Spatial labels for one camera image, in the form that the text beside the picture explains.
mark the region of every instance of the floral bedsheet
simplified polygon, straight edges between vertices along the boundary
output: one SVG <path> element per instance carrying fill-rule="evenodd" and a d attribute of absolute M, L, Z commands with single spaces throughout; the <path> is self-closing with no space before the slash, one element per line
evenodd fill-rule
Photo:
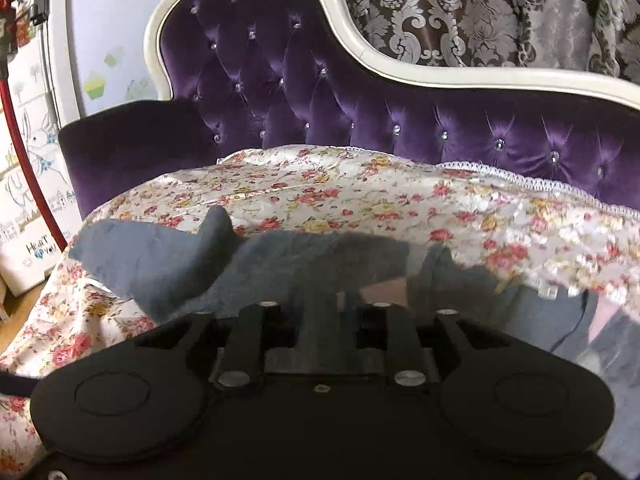
<path fill-rule="evenodd" d="M 504 282 L 522 280 L 544 294 L 556 285 L 575 294 L 591 288 L 640 320 L 637 212 L 559 184 L 460 167 L 349 148 L 244 150 L 215 166 L 155 178 L 86 222 L 121 218 L 196 232 L 219 204 L 242 235 L 353 230 L 441 242 L 459 264 L 483 264 Z M 44 376 L 152 327 L 134 302 L 111 294 L 67 250 L 0 367 Z M 17 474 L 40 447 L 28 400 L 0 397 L 0 416 L 0 472 Z"/>

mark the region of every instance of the purple tufted chaise lounge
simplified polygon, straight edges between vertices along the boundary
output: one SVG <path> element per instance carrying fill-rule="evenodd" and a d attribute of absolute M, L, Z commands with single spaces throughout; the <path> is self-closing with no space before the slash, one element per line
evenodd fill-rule
<path fill-rule="evenodd" d="M 83 217 L 160 174 L 293 143 L 481 161 L 640 208 L 632 83 L 405 64 L 366 43 L 343 0 L 163 0 L 145 41 L 161 100 L 60 134 Z"/>

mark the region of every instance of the tufted backrest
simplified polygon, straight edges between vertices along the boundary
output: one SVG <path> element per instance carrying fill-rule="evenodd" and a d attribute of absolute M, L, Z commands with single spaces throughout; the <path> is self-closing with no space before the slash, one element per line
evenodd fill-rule
<path fill-rule="evenodd" d="M 174 99 L 194 102 L 221 156 L 351 145 L 482 162 L 640 208 L 640 112 L 560 92 L 383 78 L 343 49 L 318 0 L 181 0 L 159 49 Z"/>

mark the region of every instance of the red cord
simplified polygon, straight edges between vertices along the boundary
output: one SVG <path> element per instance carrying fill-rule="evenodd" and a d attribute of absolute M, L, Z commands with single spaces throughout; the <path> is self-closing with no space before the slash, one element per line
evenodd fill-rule
<path fill-rule="evenodd" d="M 18 121 L 15 118 L 14 104 L 11 101 L 11 93 L 9 92 L 9 83 L 7 81 L 0 80 L 0 100 L 2 100 L 2 108 L 4 108 L 6 125 L 9 127 L 9 134 L 11 135 L 11 140 L 14 143 L 15 153 L 18 156 L 18 161 L 20 162 L 24 178 L 27 181 L 27 186 L 29 186 L 29 190 L 33 195 L 33 199 L 35 200 L 42 218 L 44 218 L 44 223 L 49 228 L 53 239 L 56 241 L 56 244 L 62 252 L 65 250 L 66 240 L 62 235 L 62 231 L 60 230 L 56 219 L 53 218 L 51 209 L 49 209 L 49 204 L 47 204 L 47 201 L 44 199 L 44 195 L 40 189 L 40 184 L 38 184 L 36 175 L 33 173 L 29 154 L 24 147 L 24 141 L 20 135 Z"/>

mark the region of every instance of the damask curtain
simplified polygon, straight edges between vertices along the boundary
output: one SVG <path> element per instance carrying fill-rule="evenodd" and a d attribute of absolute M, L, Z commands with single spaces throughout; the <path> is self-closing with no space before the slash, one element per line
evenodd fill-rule
<path fill-rule="evenodd" d="M 346 0 L 380 52 L 430 66 L 588 70 L 640 83 L 640 0 Z"/>

